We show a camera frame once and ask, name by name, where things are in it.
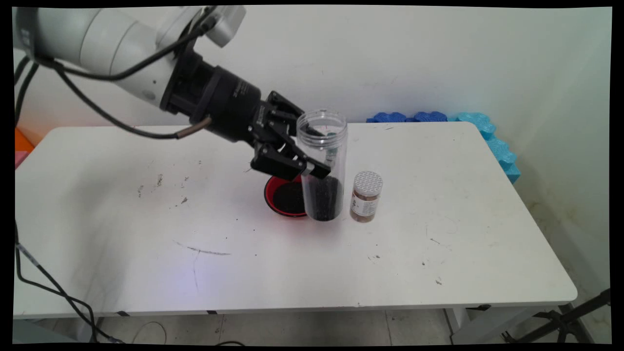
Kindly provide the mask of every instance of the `white lid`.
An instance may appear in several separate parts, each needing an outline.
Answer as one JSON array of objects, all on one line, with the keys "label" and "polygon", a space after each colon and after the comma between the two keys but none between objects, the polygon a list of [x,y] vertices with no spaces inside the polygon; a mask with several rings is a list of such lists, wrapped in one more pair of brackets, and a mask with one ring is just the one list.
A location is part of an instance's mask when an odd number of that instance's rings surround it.
[{"label": "white lid", "polygon": [[384,182],[379,174],[371,171],[363,171],[356,174],[353,181],[353,189],[358,194],[366,197],[379,195],[383,185]]}]

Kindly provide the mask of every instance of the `cable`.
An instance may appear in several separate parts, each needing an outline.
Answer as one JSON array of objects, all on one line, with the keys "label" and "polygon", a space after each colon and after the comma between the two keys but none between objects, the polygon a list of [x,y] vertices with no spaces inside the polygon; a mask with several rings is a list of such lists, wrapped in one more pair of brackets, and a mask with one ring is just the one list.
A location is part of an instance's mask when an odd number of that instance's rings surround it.
[{"label": "cable", "polygon": [[22,58],[21,61],[19,61],[19,63],[17,64],[17,68],[15,69],[15,73],[13,74],[13,86],[17,85],[19,78],[22,76],[22,72],[24,72],[24,68],[26,68],[26,65],[30,60],[31,59],[28,58],[28,56],[24,56],[24,58]]},{"label": "cable", "polygon": [[24,96],[26,95],[26,91],[28,90],[28,85],[31,83],[32,77],[34,77],[35,73],[37,72],[37,68],[39,68],[39,65],[33,63],[30,71],[28,71],[28,74],[26,74],[26,78],[24,78],[22,86],[19,88],[19,93],[17,94],[17,102],[15,104],[15,128],[17,128],[17,123],[19,122],[19,115],[20,113],[22,113],[22,104],[24,103]]},{"label": "cable", "polygon": [[84,102],[89,107],[91,107],[100,116],[104,117],[104,119],[113,123],[117,127],[120,127],[121,129],[127,132],[137,134],[139,136],[148,137],[152,139],[181,139],[183,137],[189,136],[193,133],[196,133],[202,130],[203,128],[209,126],[212,123],[212,118],[210,116],[207,116],[201,122],[194,124],[188,128],[182,129],[181,131],[171,133],[171,134],[156,134],[156,133],[142,131],[140,129],[130,127],[127,124],[116,119],[115,117],[111,116],[110,114],[106,113],[106,111],[101,109],[97,104],[95,104],[85,94],[83,94],[82,91],[80,91],[80,89],[78,89],[78,87],[69,79],[69,77],[67,76],[67,74],[65,74],[65,72],[63,72],[60,69],[57,69],[56,72],[59,74],[61,79],[65,82],[65,84],[67,84],[69,89],[71,89],[74,92],[74,94],[76,94],[80,98],[80,100],[82,100],[82,102]]},{"label": "cable", "polygon": [[181,37],[180,39],[178,39],[177,41],[175,41],[173,44],[168,45],[167,47],[163,48],[162,50],[160,50],[159,52],[156,52],[155,54],[152,54],[150,57],[144,59],[143,61],[139,62],[138,64],[126,69],[125,71],[121,72],[121,73],[117,73],[117,74],[113,74],[113,75],[108,75],[108,74],[91,74],[88,72],[84,72],[84,71],[78,71],[76,69],[71,69],[71,68],[66,68],[65,66],[63,66],[61,63],[57,62],[57,61],[49,61],[49,60],[43,60],[43,59],[37,59],[36,62],[41,64],[42,66],[46,66],[48,68],[54,69],[57,72],[59,70],[65,72],[65,73],[69,73],[69,74],[73,74],[76,76],[80,76],[80,77],[84,77],[84,78],[88,78],[88,79],[95,79],[97,81],[120,81],[122,79],[125,79],[133,74],[135,74],[136,72],[139,72],[140,70],[142,70],[143,68],[149,66],[150,64],[158,61],[159,59],[165,57],[166,55],[168,55],[170,52],[172,52],[173,50],[176,50],[176,48],[178,48],[179,46],[182,46],[192,40],[197,39],[198,37],[206,34],[209,30],[211,30],[214,27],[214,23],[204,23],[206,18],[217,8],[217,5],[212,5],[210,7],[208,7],[208,9],[199,17],[199,19],[197,20],[196,26],[184,37]]},{"label": "cable", "polygon": [[[46,276],[46,278],[58,289],[58,291],[46,287],[45,285],[33,282],[31,280],[27,280],[22,276],[22,269],[21,269],[21,260],[20,260],[20,252],[22,254],[24,254],[31,262],[33,265],[35,265],[35,267],[37,267],[39,269],[39,271]],[[111,341],[113,343],[118,343],[118,344],[124,344],[123,341],[113,338],[110,335],[106,334],[105,332],[103,332],[100,328],[98,328],[98,326],[95,324],[95,317],[93,314],[93,310],[91,309],[91,306],[89,306],[89,304],[87,304],[86,302],[83,302],[81,300],[76,299],[75,297],[71,297],[69,295],[67,295],[67,293],[65,292],[65,290],[63,290],[63,288],[56,282],[56,280],[54,278],[52,278],[52,276],[50,275],[50,273],[48,273],[45,268],[28,252],[28,250],[26,250],[26,248],[21,245],[19,243],[19,234],[17,232],[17,221],[15,221],[15,261],[16,261],[16,270],[17,270],[17,277],[20,281],[39,287],[41,289],[44,289],[48,292],[51,292],[53,294],[59,295],[64,297],[67,302],[69,303],[69,305],[74,309],[74,311],[78,314],[78,316],[84,320],[89,326],[91,326],[91,332],[92,335],[95,336],[97,335],[97,333],[100,333],[103,337],[105,337],[108,341]],[[76,305],[74,304],[74,302],[77,302],[81,305],[83,305],[84,307],[87,308],[87,310],[89,311],[89,317],[90,320],[87,319],[87,317],[78,309],[78,307],[76,307]]]},{"label": "cable", "polygon": [[143,326],[141,326],[141,328],[139,328],[139,329],[137,330],[137,333],[136,333],[136,334],[134,334],[134,338],[132,338],[132,342],[131,342],[131,344],[134,344],[134,341],[135,341],[135,340],[137,339],[137,337],[139,336],[139,333],[141,333],[141,330],[143,330],[143,328],[145,328],[146,326],[148,326],[148,324],[152,324],[152,323],[154,323],[154,324],[158,324],[158,325],[160,326],[160,328],[162,329],[162,332],[165,334],[165,342],[164,342],[164,343],[162,343],[162,344],[163,344],[163,345],[166,345],[166,344],[167,344],[167,331],[165,330],[165,327],[163,327],[163,326],[162,326],[162,324],[160,324],[160,323],[158,323],[158,322],[147,322],[147,323],[143,324]]},{"label": "cable", "polygon": [[238,342],[238,341],[224,341],[224,342],[220,342],[219,344],[216,344],[215,346],[223,346],[223,345],[227,345],[227,344],[234,344],[234,345],[238,345],[238,346],[245,346],[245,344],[243,344],[242,342]]}]

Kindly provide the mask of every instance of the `blue foam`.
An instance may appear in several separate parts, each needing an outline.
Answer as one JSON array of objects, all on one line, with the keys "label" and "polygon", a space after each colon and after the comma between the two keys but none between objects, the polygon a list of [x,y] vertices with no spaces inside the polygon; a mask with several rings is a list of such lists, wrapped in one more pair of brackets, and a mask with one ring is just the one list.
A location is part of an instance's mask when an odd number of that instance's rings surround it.
[{"label": "blue foam", "polygon": [[494,154],[494,157],[496,157],[496,160],[499,162],[501,168],[503,168],[503,171],[505,171],[509,181],[513,184],[518,180],[520,177],[520,170],[515,165],[517,156],[513,152],[509,151],[509,145],[506,142],[496,138],[494,135],[496,126],[490,123],[489,117],[483,113],[461,112],[449,117],[448,120],[451,122],[470,122],[477,126],[481,136],[485,139],[487,146]]},{"label": "blue foam", "polygon": [[515,166],[515,164],[512,164],[509,169],[505,171],[505,174],[507,174],[507,178],[509,178],[511,184],[515,183],[515,181],[520,178],[520,170]]},{"label": "blue foam", "polygon": [[514,165],[517,156],[509,151],[509,145],[507,145],[506,142],[500,140],[496,136],[492,136],[490,140],[485,142],[490,147],[494,157],[496,157],[496,160],[499,162],[500,166],[503,167],[504,171]]},{"label": "blue foam", "polygon": [[446,122],[446,115],[437,111],[432,113],[418,112],[408,122]]},{"label": "blue foam", "polygon": [[407,117],[404,114],[400,114],[398,112],[393,112],[391,114],[380,112],[373,118],[367,118],[366,123],[405,122],[406,119]]},{"label": "blue foam", "polygon": [[494,132],[496,131],[496,126],[490,123],[490,118],[483,113],[461,112],[460,114],[454,115],[449,120],[470,122],[474,124],[475,126],[477,126],[479,132],[485,140],[490,140],[494,136]]}]

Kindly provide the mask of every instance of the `robotic arm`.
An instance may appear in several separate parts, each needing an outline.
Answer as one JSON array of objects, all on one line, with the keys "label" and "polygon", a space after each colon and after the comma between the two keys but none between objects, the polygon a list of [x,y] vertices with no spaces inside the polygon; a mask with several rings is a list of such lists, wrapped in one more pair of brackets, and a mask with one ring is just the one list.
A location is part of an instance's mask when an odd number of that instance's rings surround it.
[{"label": "robotic arm", "polygon": [[[12,14],[13,46],[33,61],[54,67],[54,60],[60,59],[111,77],[199,26],[208,29],[205,34],[215,44],[225,46],[236,34],[245,8],[180,6],[159,30],[109,8],[13,7]],[[202,124],[232,142],[246,142],[254,149],[250,164],[255,170],[288,180],[300,174],[320,179],[329,174],[327,165],[308,157],[291,138],[303,114],[299,107],[275,91],[262,101],[257,87],[204,62],[194,45],[193,39],[114,82],[164,111],[185,114],[193,125]]]}]

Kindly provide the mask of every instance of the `clear plastic jar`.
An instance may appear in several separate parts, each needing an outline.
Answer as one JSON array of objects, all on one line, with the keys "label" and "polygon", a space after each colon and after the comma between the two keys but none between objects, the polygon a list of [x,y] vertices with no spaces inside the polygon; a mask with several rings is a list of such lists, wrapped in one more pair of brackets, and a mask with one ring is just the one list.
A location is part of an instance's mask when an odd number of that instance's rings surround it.
[{"label": "clear plastic jar", "polygon": [[331,168],[324,179],[301,177],[306,214],[312,219],[332,220],[342,211],[346,141],[347,121],[337,112],[321,109],[297,120],[297,146]]}]

